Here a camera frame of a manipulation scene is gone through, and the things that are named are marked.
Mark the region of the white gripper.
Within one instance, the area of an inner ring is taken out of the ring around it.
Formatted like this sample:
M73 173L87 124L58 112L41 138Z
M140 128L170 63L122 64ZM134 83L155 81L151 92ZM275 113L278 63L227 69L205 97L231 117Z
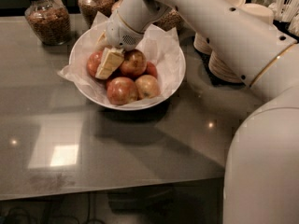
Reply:
M107 20L106 31L100 34L96 41L97 47L109 44L115 48L103 50L95 77L101 80L108 79L124 61L123 49L126 51L135 49L143 36L130 28L115 10Z

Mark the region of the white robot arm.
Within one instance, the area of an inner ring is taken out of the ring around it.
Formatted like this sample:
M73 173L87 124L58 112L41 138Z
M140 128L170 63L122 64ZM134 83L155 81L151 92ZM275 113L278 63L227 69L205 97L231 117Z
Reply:
M223 224L299 224L299 45L223 0L124 0L100 41L134 49L170 8L264 101L230 145Z

